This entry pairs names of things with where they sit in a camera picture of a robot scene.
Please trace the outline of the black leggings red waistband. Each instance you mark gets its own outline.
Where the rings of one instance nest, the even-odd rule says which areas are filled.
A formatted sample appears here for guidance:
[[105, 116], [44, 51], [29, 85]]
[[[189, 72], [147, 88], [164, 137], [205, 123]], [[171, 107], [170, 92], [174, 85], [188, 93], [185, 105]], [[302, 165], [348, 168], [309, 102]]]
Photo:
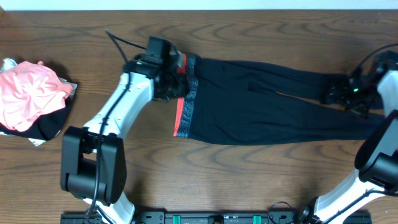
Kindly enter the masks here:
[[177, 103], [176, 137], [239, 146], [363, 140], [384, 119], [320, 105], [341, 74], [194, 55], [185, 56], [182, 72], [190, 91]]

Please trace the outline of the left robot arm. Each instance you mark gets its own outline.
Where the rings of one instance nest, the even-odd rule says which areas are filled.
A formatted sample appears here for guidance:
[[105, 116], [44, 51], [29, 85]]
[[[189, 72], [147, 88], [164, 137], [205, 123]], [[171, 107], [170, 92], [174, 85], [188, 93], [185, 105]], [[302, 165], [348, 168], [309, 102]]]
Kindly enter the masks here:
[[158, 37], [150, 37], [144, 51], [124, 59], [119, 84], [100, 111], [63, 135], [61, 189], [90, 206], [84, 213], [62, 214], [61, 223], [135, 222], [136, 208], [124, 193], [123, 141], [146, 104], [189, 91], [185, 54]]

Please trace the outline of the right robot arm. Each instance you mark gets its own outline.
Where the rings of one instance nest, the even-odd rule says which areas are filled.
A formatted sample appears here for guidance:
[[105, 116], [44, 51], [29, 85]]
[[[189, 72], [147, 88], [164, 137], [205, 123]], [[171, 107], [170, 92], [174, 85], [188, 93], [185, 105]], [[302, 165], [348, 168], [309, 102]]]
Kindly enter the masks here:
[[360, 147], [354, 170], [332, 191], [308, 204], [293, 223], [371, 223], [361, 207], [383, 196], [397, 196], [397, 52], [389, 46], [370, 53], [374, 58], [366, 77], [358, 65], [349, 82], [330, 94], [346, 108], [366, 114], [380, 97], [384, 107], [381, 125]]

